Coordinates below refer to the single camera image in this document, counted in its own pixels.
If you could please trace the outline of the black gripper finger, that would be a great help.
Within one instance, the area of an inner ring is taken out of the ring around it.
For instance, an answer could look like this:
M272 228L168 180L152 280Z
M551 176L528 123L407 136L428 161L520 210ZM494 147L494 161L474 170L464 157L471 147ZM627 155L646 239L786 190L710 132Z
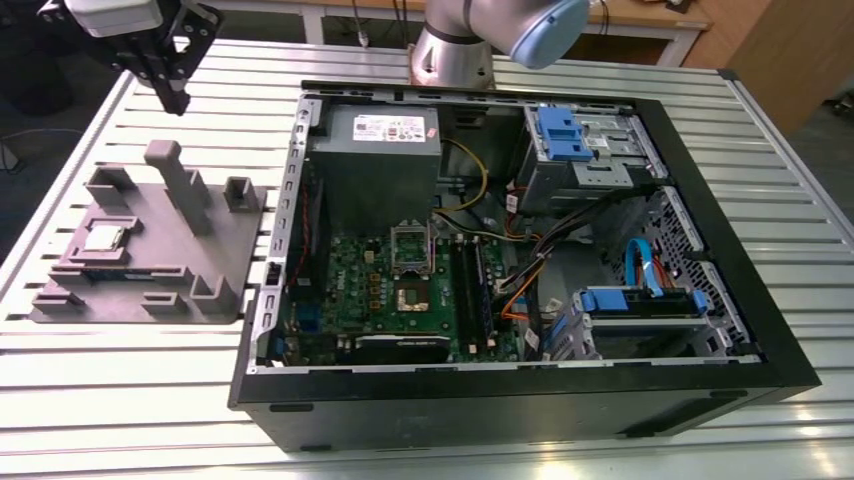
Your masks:
M140 44L135 38L105 37L95 40L109 64L128 70L136 78L145 80L153 89L163 109L167 113L175 113L175 90L171 85L171 73L165 63L165 57L153 51L145 44Z
M168 96L167 113L181 116L189 104L187 82L196 71L224 22L219 9L201 3L181 3L165 43Z

